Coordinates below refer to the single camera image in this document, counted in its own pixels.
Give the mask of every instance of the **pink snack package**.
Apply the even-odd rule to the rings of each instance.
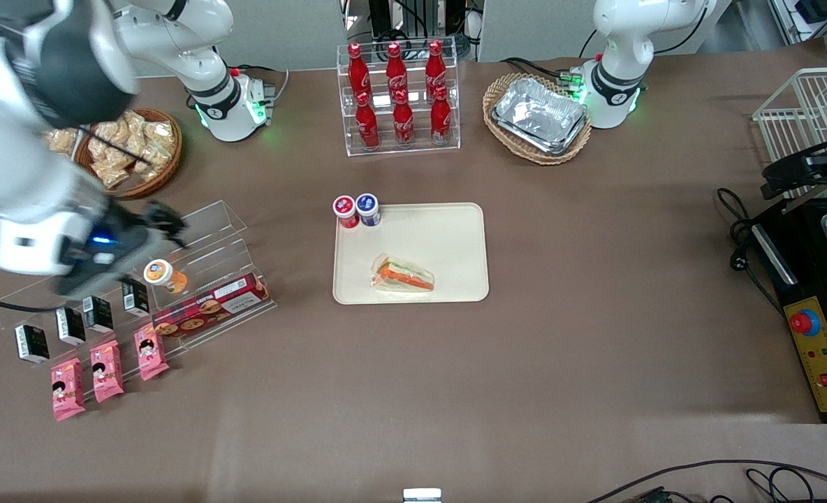
[[[140,377],[143,380],[149,380],[168,369],[162,336],[156,333],[152,323],[135,332],[135,348],[137,365],[140,367]]]
[[[73,358],[50,369],[53,382],[53,418],[68,419],[85,411],[85,390],[81,385],[81,360]]]
[[[125,393],[125,388],[122,388],[119,341],[109,341],[91,350],[91,372],[94,373],[94,397],[97,398],[97,403]]]

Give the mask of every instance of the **foil container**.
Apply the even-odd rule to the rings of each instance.
[[[491,110],[500,127],[550,155],[562,155],[587,123],[576,100],[544,87],[534,78],[514,80]]]

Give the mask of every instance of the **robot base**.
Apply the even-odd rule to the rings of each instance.
[[[592,79],[590,79],[590,74],[592,74],[596,65],[596,61],[587,61],[582,67],[585,96],[584,106],[587,108],[591,127],[610,129],[616,127],[618,124],[624,123],[624,119],[630,114],[631,106],[640,93],[635,92],[631,96],[627,96],[624,93],[614,95],[611,100],[617,104],[609,104],[606,97],[599,93],[599,90],[593,85]]]
[[[240,99],[225,117],[206,117],[198,106],[196,108],[203,125],[212,132],[212,136],[229,143],[245,140],[258,128],[270,124],[270,111],[273,109],[273,98],[267,98],[265,84],[260,79],[248,75],[234,78],[240,84]]]

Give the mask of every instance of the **red button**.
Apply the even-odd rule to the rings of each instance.
[[[789,324],[793,327],[793,330],[800,334],[807,334],[807,332],[810,332],[814,327],[814,323],[810,316],[803,312],[796,312],[796,314],[791,315],[789,318]]]

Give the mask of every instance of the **control panel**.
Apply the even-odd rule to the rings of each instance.
[[[817,297],[787,305],[783,311],[817,407],[827,411],[827,325]]]

